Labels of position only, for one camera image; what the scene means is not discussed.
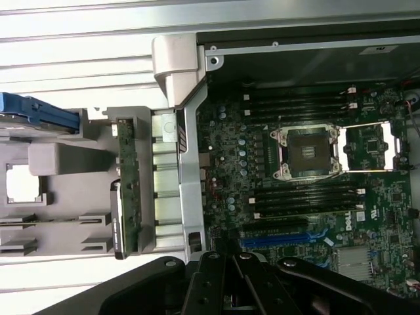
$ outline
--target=cable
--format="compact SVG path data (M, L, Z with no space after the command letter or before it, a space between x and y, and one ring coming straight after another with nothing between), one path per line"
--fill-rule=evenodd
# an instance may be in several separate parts
M406 104L407 104L407 107L408 107L409 117L411 119L411 122L413 123L413 127L414 127L415 131L417 132L417 134L419 135L419 138L420 138L420 129L419 129L419 126L417 125L417 123L415 122L414 115L413 115L413 110L411 109L411 102L409 100L406 100Z
M410 79L411 77L413 77L418 72L420 72L420 67L417 67L414 70L411 70L411 71L401 75L400 77L397 77L396 79L392 80L391 82L385 83L384 85L381 85L380 87L377 87L376 89L364 90L364 93L373 93L373 92L383 91L385 89L388 89L389 87L393 87L393 86L395 86L399 83L402 83L405 80Z

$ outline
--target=green circuit board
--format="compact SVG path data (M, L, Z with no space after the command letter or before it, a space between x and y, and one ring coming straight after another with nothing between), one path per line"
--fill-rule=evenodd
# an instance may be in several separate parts
M279 89L275 95L270 92L264 96L262 104L287 95L301 95L302 102L306 102L306 97L310 99L312 95L334 91L340 95L346 88L348 86ZM349 115L317 120L281 121L279 117L264 121L269 115L262 113L262 118L253 121L246 110L246 103L249 99L252 101L248 92L229 93L228 96L213 94L211 100L201 105L197 112L201 191L211 249L234 240L242 250L261 253L270 263L286 256L299 257L400 296L417 296L415 290L406 285L406 279L415 278L416 273L411 263L414 256L413 218L406 155L406 109L398 105L402 95L394 89L361 93L357 88L352 100L347 100L357 104ZM397 145L401 147L400 155L393 160L396 168L393 171L368 171L384 169L389 162L385 158L389 147L384 129L380 124L368 125L378 122L390 123L392 135L398 138ZM348 162L352 170L361 172L330 173L322 180L315 177L314 180L293 182L276 179L273 174L279 169L279 144L270 135L280 126L320 123L341 127L364 125L348 129L346 135L347 146L351 149L347 152ZM298 185L311 188L311 183L322 186L348 182L364 190L359 209L347 211L332 207L321 213L310 209L307 213L281 213L280 217L275 214L271 219L270 215L264 218L256 215L250 202L261 189L275 192ZM259 229L259 222L270 224ZM285 226L284 222L295 225ZM274 245L262 242L247 246L242 242L250 238L267 240L265 238L305 233L317 235L317 238L310 242L283 241Z
M122 225L123 250L128 257L137 251L140 230L140 179L135 143L135 126L132 119L118 119L118 146L120 168L121 216L116 219Z

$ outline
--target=sticker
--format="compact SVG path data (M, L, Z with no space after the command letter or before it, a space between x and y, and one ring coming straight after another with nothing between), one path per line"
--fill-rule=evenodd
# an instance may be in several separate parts
M356 212L356 221L357 222L363 222L365 220L366 220L366 218L365 218L365 211Z
M393 51L396 47L398 47L398 45L368 47L360 54L387 54Z
M331 241L329 238L324 238L324 242L326 242L328 245L330 245L331 247L334 246L334 242Z

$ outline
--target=cpu socket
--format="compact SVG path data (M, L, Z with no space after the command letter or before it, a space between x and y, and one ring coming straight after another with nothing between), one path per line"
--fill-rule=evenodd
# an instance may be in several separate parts
M337 150L339 130L334 125L281 127L270 136L278 141L278 180L312 180L340 171Z

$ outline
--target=black ram slot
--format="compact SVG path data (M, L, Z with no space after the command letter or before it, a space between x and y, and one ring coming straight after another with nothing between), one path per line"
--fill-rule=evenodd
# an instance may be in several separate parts
M358 198L340 198L340 196L331 196L331 197L324 197L324 198L314 198L314 199L307 199L301 200L301 202L295 203L279 203L278 201L272 201L264 204L256 204L255 211L256 212L264 212L269 211L271 208L278 208L278 209L304 209L304 208L313 208L313 207L324 207L325 205L345 205L347 202L351 202L357 204L360 202Z
M276 100L284 100L289 102L291 100L345 100L347 99L347 94L339 94L336 92L332 93L318 93L318 94L289 94L289 95L278 95L270 93L268 89L261 90L261 93L250 93L249 102L270 102Z
M256 209L256 213L279 213L287 215L287 212L292 211L296 215L304 215L307 213L323 213L337 211L338 209L347 209L350 206L356 207L359 204L358 200L341 200L337 201L322 201L322 202L306 202L297 205L275 205L271 207L263 207Z
M318 113L318 114L293 114L293 115L268 115L264 117L249 117L250 123L275 123L279 121L281 116L281 121L292 122L292 121L308 121L308 120L326 120L326 119L337 119L346 117L348 112L328 112L328 113Z
M268 194L271 192L293 192L293 193L303 193L311 191L322 191L322 190L335 190L335 189L357 189L360 184L357 182L324 182L324 183L314 183L305 185L304 188L299 189L301 186L292 186L285 185L280 187L268 187L268 188L256 188L254 189L254 194L258 196L259 194Z
M242 105L244 110L265 110L268 108L290 108L290 107L318 107L318 106L345 106L347 100L271 100L268 102L249 102Z
M325 194L328 192L328 189L319 189L319 190L312 190L312 191L306 191L306 192L300 192L298 190L292 191L292 192L269 192L267 194L258 194L254 196L255 202L260 202L264 200L269 199L283 199L283 200L289 200L289 198L292 199L303 199L303 198L309 198L310 196L319 196L322 194ZM355 194L356 189L353 188L340 188L340 189L334 189L332 191L334 194Z
M345 207L335 208L323 208L323 209L305 209L303 210L288 210L288 211L273 211L266 213L259 213L260 219L277 219L292 216L303 216L303 215L314 215L319 213L330 213L330 212L345 212L345 211L357 211L359 210L353 205L347 205Z
M353 199L357 198L354 194L318 194L307 197L292 197L292 198L278 198L278 199L266 199L257 201L255 204L256 208L265 207L268 205L293 205L300 204L302 202L311 202L311 201L323 201L323 200L343 200L343 199Z
M264 108L261 110L251 110L250 113L252 117L261 117L269 115L292 115L296 114L296 111L299 111L301 115L310 115L310 114L321 114L328 112L336 112L340 110L347 110L347 107L343 108L342 104L336 106L320 106L317 107L308 107L308 106L296 106L296 108Z

